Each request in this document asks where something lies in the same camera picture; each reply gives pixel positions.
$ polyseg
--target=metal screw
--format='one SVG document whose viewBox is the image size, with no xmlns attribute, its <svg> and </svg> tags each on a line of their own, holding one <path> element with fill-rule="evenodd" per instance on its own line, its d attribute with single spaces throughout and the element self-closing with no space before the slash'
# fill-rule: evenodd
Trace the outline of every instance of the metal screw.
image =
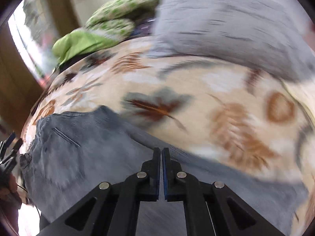
<svg viewBox="0 0 315 236">
<path fill-rule="evenodd" d="M 224 183 L 220 182 L 220 181 L 216 181 L 215 182 L 215 188 L 221 189 L 224 187 Z"/>
<path fill-rule="evenodd" d="M 102 182 L 99 184 L 99 188 L 101 190 L 106 190 L 106 189 L 108 189 L 108 187 L 109 187 L 109 183 L 107 183 L 107 182 Z"/>
<path fill-rule="evenodd" d="M 137 178 L 145 178 L 146 177 L 146 172 L 140 171 L 137 173 Z"/>
<path fill-rule="evenodd" d="M 180 171 L 177 173 L 177 177 L 179 178 L 185 178 L 187 176 L 187 174 L 184 171 Z"/>
</svg>

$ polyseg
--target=beige patterned blanket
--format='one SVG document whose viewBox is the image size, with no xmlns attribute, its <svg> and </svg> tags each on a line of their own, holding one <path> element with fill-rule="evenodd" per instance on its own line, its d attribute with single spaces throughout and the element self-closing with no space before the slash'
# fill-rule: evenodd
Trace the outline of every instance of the beige patterned blanket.
<svg viewBox="0 0 315 236">
<path fill-rule="evenodd" d="M 21 152 L 40 118 L 106 105 L 195 155 L 261 180 L 302 180 L 311 194 L 293 218 L 292 234 L 301 235 L 315 214 L 313 133 L 304 108 L 265 71 L 200 56 L 149 59 L 151 41 L 125 41 L 61 73 L 26 123 Z"/>
</svg>

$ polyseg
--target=bed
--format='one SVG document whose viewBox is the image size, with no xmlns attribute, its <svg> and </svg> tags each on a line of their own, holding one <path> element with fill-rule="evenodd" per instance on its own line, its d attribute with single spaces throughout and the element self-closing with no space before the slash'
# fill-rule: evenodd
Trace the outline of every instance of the bed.
<svg viewBox="0 0 315 236">
<path fill-rule="evenodd" d="M 262 181 L 303 182 L 292 216 L 302 235 L 315 215 L 314 82 L 206 56 L 149 58 L 152 36 L 97 51 L 58 75 L 26 122 L 25 153 L 40 118 L 108 106 L 151 135 Z M 243 149 L 235 148 L 238 141 Z"/>
</svg>

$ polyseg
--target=blue jeans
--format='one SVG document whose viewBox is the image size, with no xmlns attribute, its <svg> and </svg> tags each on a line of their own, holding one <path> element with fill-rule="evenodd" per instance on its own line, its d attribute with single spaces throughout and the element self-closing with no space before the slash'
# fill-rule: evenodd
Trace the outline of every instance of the blue jeans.
<svg viewBox="0 0 315 236">
<path fill-rule="evenodd" d="M 122 182 L 152 158 L 153 147 L 169 147 L 184 171 L 200 181 L 224 182 L 285 235 L 307 198 L 303 183 L 262 182 L 217 162 L 187 154 L 121 119 L 108 107 L 64 112 L 39 120 L 29 152 L 20 157 L 30 198 L 52 222 L 100 182 Z M 137 235 L 186 235 L 182 203 L 140 204 Z"/>
</svg>

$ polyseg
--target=black cable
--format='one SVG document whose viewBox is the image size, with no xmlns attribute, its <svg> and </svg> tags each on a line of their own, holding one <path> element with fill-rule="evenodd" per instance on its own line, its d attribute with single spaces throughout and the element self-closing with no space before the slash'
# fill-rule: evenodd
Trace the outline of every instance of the black cable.
<svg viewBox="0 0 315 236">
<path fill-rule="evenodd" d="M 18 185 L 18 187 L 20 187 L 21 189 L 23 189 L 24 191 L 26 191 L 26 192 L 28 193 L 28 191 L 27 191 L 25 188 L 21 187 L 20 185 Z M 40 218 L 40 213 L 39 213 L 38 208 L 36 207 L 36 205 L 34 205 L 34 207 L 36 208 L 37 213 L 38 213 L 38 216 L 39 216 L 39 218 Z"/>
<path fill-rule="evenodd" d="M 39 219 L 40 219 L 40 213 L 38 211 L 38 208 L 35 206 L 36 210 L 37 210 L 37 213 L 38 213 L 38 216 L 39 216 Z"/>
<path fill-rule="evenodd" d="M 18 185 L 18 187 L 22 188 L 24 191 L 28 193 L 28 191 L 25 188 L 21 187 L 20 185 Z"/>
</svg>

